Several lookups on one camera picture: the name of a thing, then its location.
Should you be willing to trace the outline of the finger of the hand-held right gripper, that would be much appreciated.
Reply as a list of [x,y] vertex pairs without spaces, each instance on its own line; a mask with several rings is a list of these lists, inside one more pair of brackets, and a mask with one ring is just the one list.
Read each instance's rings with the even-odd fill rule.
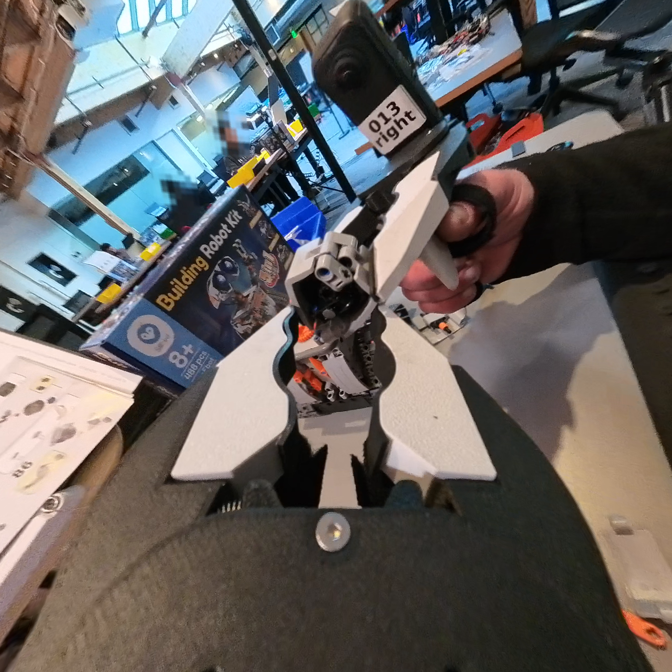
[[354,241],[355,247],[371,247],[379,231],[380,215],[367,204],[363,204],[344,215],[330,231],[330,242],[343,246]]
[[375,297],[385,303],[418,259],[447,288],[453,288],[453,257],[435,233],[449,210],[449,199],[435,176],[442,165],[434,152],[395,188],[396,201],[383,218],[372,244]]

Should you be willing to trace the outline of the open instruction booklet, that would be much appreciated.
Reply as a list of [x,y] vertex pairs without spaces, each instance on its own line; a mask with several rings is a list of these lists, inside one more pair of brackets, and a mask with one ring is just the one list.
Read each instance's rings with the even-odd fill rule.
[[116,428],[142,378],[1,330],[1,551]]

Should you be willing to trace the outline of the orange flat toy plate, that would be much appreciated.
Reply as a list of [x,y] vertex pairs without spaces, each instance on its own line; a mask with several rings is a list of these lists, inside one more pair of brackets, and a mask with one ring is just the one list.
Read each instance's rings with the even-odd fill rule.
[[638,640],[659,650],[667,648],[665,633],[658,626],[626,609],[622,610],[622,615],[628,629]]

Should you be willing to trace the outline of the black office chair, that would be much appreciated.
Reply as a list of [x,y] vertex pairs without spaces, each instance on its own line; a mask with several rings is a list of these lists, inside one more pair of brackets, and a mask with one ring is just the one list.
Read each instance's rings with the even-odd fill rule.
[[[530,80],[528,94],[539,93],[543,74],[550,74],[547,92],[533,104],[544,120],[556,116],[562,103],[573,102],[602,107],[615,121],[622,121],[626,112],[617,100],[583,89],[612,75],[617,76],[617,88],[626,88],[635,71],[655,70],[671,63],[670,52],[626,47],[630,40],[655,33],[671,22],[670,1],[621,1],[610,13],[603,9],[605,5],[607,2],[537,23],[521,39],[519,75]],[[574,55],[583,52],[602,53],[609,70],[562,83],[559,69],[570,69]]]

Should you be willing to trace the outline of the blue robot kit box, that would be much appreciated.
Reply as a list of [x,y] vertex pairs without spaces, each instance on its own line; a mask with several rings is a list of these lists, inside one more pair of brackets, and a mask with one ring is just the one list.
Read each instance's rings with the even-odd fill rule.
[[80,352],[179,395],[288,306],[293,257],[253,194],[230,189]]

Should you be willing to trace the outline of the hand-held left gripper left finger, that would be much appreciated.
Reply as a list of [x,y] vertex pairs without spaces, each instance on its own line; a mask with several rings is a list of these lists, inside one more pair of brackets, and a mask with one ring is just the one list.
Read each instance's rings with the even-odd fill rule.
[[288,389],[297,336],[297,315],[287,307],[219,362],[173,480],[226,481],[238,491],[251,481],[278,483],[285,472],[282,447],[297,422]]

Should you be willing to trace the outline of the yellow storage bin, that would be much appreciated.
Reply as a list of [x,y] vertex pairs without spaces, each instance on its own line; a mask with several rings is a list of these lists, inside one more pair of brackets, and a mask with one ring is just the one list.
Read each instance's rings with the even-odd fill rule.
[[257,176],[264,173],[270,158],[271,156],[266,150],[263,150],[259,155],[253,155],[232,174],[232,177],[226,182],[227,186],[230,188],[236,188],[240,185],[247,186],[250,182],[254,181]]

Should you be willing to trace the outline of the grey curved toy panel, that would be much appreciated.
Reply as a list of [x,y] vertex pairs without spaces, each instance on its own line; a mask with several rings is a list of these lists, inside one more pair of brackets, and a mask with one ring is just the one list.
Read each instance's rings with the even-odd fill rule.
[[635,615],[671,623],[671,563],[656,536],[618,514],[602,515],[596,538],[622,606]]

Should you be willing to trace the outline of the grey toy motor block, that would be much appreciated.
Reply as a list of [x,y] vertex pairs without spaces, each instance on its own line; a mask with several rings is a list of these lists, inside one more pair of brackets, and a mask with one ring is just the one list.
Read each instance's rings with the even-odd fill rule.
[[298,249],[285,287],[300,322],[314,331],[316,341],[344,340],[378,306],[372,249],[351,234],[327,232]]

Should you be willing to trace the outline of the cluttered work table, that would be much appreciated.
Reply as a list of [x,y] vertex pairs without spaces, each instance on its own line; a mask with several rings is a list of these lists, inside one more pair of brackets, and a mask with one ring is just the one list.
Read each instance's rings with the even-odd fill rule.
[[489,18],[489,30],[474,44],[462,43],[443,53],[433,49],[420,57],[417,74],[435,104],[445,107],[509,72],[522,56],[515,23],[503,8]]

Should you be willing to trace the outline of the person's right hand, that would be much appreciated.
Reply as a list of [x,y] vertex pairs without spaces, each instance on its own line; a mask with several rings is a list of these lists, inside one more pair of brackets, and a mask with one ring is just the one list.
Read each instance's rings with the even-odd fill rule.
[[517,169],[480,171],[461,183],[478,186],[491,194],[497,211],[493,235],[487,245],[472,255],[456,259],[458,285],[455,289],[443,285],[421,260],[412,265],[400,289],[425,313],[455,313],[475,300],[479,284],[500,279],[513,259],[532,213],[533,185]]

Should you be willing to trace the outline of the black steel pole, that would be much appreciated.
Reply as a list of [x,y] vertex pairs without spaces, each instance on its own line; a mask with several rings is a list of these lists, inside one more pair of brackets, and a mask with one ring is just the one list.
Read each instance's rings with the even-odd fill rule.
[[274,75],[278,78],[279,83],[290,98],[296,113],[298,113],[298,116],[305,125],[305,128],[308,130],[309,135],[315,142],[316,147],[320,150],[323,158],[332,172],[333,177],[337,180],[342,193],[347,198],[348,203],[353,203],[356,200],[356,192],[352,188],[338,160],[334,156],[329,143],[324,138],[321,130],[319,130],[317,123],[315,122],[312,114],[309,112],[308,106],[306,105],[295,84],[291,80],[290,75],[281,62],[280,56],[272,46],[272,43],[267,37],[264,28],[260,24],[249,2],[233,1],[233,5],[239,12],[257,46],[264,54],[264,57],[268,61]]

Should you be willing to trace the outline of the grey orange toy tracked robot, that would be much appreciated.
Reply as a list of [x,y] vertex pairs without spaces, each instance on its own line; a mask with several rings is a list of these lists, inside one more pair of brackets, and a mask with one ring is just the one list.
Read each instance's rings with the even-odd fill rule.
[[[393,299],[388,309],[432,345],[451,339],[469,322],[465,308],[452,314],[425,313],[417,303]],[[294,346],[296,371],[288,389],[300,418],[317,417],[350,409],[366,408],[381,387],[374,374],[376,345],[366,324],[330,350],[315,338],[315,332],[298,325]]]

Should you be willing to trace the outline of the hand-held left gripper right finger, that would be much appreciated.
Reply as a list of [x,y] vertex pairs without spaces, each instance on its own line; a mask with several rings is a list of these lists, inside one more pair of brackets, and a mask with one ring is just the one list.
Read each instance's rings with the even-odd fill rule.
[[389,472],[419,480],[492,483],[497,471],[448,358],[385,308],[371,333],[376,392],[367,437],[367,485],[381,498]]

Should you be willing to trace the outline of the orange tool case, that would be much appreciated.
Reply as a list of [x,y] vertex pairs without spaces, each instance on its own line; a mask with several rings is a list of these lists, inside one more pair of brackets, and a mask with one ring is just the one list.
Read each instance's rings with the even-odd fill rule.
[[495,154],[515,142],[529,140],[544,131],[538,112],[480,113],[466,122],[470,142],[478,156]]

